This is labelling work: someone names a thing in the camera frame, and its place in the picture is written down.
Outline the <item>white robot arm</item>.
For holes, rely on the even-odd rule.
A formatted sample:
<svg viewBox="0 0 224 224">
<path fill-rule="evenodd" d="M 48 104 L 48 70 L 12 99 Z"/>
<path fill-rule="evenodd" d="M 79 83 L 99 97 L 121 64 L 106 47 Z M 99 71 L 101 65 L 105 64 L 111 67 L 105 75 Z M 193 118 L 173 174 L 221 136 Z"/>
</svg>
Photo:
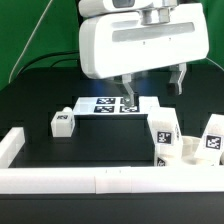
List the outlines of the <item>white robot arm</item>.
<svg viewBox="0 0 224 224">
<path fill-rule="evenodd" d="M 138 104 L 130 87 L 132 75 L 167 67 L 169 86 L 182 93 L 186 64 L 204 59 L 208 31 L 200 3 L 179 0 L 81 0 L 79 29 L 83 72 L 92 79 L 119 76 L 124 104 Z"/>
</svg>

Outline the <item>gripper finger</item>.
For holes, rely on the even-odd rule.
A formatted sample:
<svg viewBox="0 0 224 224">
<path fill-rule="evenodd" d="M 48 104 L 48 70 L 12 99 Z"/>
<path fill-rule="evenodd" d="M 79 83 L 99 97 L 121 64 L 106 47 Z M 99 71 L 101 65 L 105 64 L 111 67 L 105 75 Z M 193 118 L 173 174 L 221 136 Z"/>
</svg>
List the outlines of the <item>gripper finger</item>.
<svg viewBox="0 0 224 224">
<path fill-rule="evenodd" d="M 132 90 L 130 83 L 132 82 L 132 75 L 125 74 L 121 76 L 122 81 L 122 93 L 124 99 L 124 105 L 126 107 L 135 107 L 137 105 L 137 95 Z"/>
<path fill-rule="evenodd" d="M 187 65 L 185 63 L 172 65 L 170 67 L 171 77 L 167 84 L 168 94 L 171 96 L 177 96 L 182 94 L 182 82 L 187 71 Z"/>
</svg>

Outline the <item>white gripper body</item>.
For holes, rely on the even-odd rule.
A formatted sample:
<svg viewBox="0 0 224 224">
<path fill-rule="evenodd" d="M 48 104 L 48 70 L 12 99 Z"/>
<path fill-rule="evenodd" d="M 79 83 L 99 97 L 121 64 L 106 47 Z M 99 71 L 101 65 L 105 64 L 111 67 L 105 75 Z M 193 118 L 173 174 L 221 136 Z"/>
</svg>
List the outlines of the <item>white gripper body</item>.
<svg viewBox="0 0 224 224">
<path fill-rule="evenodd" d="M 105 79 L 200 60 L 209 51 L 200 3 L 80 3 L 83 72 Z"/>
</svg>

